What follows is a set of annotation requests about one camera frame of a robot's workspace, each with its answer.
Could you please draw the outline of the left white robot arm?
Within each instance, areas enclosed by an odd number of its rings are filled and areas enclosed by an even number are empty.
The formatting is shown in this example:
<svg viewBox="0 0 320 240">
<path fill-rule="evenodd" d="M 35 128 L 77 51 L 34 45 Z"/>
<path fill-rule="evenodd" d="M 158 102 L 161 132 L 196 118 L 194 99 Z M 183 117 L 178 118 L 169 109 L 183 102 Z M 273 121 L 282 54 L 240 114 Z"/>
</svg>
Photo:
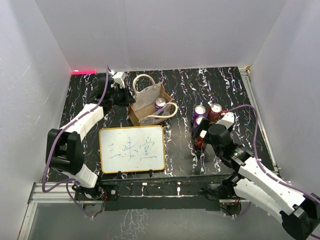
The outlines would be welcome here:
<svg viewBox="0 0 320 240">
<path fill-rule="evenodd" d="M 127 107 L 131 127 L 99 132 L 101 170 L 105 174 L 157 172 L 166 167 L 161 122 L 177 114 L 178 106 L 160 83 L 130 92 L 121 73 L 99 81 L 90 102 L 68 124 L 47 135 L 46 169 L 66 175 L 67 183 L 82 187 L 93 200 L 103 195 L 99 177 L 85 164 L 83 139 L 113 106 Z"/>
</svg>

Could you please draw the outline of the red coke can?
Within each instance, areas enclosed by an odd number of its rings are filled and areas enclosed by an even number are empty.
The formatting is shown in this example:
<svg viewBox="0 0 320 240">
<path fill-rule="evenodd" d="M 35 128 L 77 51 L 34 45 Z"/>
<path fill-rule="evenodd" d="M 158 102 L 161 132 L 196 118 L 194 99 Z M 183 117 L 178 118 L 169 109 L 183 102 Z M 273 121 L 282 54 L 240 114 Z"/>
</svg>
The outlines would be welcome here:
<svg viewBox="0 0 320 240">
<path fill-rule="evenodd" d="M 197 149 L 205 149 L 207 146 L 207 143 L 205 142 L 205 137 L 206 137 L 207 131 L 206 130 L 201 130 L 199 133 L 199 136 L 195 138 L 194 141 L 194 146 Z"/>
<path fill-rule="evenodd" d="M 217 122 L 220 119 L 222 112 L 222 106 L 218 103 L 214 103 L 210 106 L 207 119 L 211 122 Z"/>
</svg>

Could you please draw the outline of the purple fanta can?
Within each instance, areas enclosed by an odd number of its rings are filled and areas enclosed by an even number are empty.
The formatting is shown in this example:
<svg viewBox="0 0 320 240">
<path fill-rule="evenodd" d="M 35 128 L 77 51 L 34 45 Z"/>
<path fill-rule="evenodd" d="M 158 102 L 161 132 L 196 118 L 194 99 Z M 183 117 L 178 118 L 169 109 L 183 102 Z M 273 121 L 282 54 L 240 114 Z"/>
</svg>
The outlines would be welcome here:
<svg viewBox="0 0 320 240">
<path fill-rule="evenodd" d="M 203 105 L 195 105 L 192 110 L 191 124 L 194 124 L 198 117 L 207 117 L 207 110 Z"/>
<path fill-rule="evenodd" d="M 206 118 L 204 116 L 199 116 L 194 120 L 193 127 L 192 127 L 192 136 L 195 135 L 195 133 L 196 133 L 200 123 L 202 122 L 202 120 L 206 120 Z"/>
<path fill-rule="evenodd" d="M 159 97 L 155 100 L 154 106 L 155 106 L 156 110 L 160 110 L 165 106 L 166 103 L 167 103 L 167 101 L 164 98 Z"/>
</svg>

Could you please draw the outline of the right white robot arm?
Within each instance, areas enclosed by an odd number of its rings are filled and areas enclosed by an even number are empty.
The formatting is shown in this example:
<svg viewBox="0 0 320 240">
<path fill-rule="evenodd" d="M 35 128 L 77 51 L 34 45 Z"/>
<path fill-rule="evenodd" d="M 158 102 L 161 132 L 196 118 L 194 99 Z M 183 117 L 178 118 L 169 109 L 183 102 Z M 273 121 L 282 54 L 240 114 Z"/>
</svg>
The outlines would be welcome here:
<svg viewBox="0 0 320 240">
<path fill-rule="evenodd" d="M 228 129 L 211 124 L 205 140 L 224 165 L 234 170 L 223 194 L 244 198 L 278 220 L 295 240 L 306 240 L 320 224 L 320 198 L 298 189 L 267 169 L 252 152 L 233 142 Z"/>
</svg>

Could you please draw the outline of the printed canvas tote bag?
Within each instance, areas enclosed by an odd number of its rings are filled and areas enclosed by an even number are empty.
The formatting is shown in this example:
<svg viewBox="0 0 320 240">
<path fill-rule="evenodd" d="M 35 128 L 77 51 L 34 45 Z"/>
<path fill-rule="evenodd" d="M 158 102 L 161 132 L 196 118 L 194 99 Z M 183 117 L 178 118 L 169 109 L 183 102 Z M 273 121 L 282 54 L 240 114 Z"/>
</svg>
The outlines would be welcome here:
<svg viewBox="0 0 320 240">
<path fill-rule="evenodd" d="M 137 91 L 136 84 L 143 77 L 148 78 L 151 85 Z M 177 114 L 178 105 L 175 99 L 166 93 L 163 83 L 156 83 L 151 76 L 140 74 L 133 80 L 132 87 L 136 102 L 129 107 L 128 117 L 133 126 L 158 125 Z M 155 101 L 158 98 L 164 98 L 166 104 L 163 108 L 156 110 Z"/>
</svg>

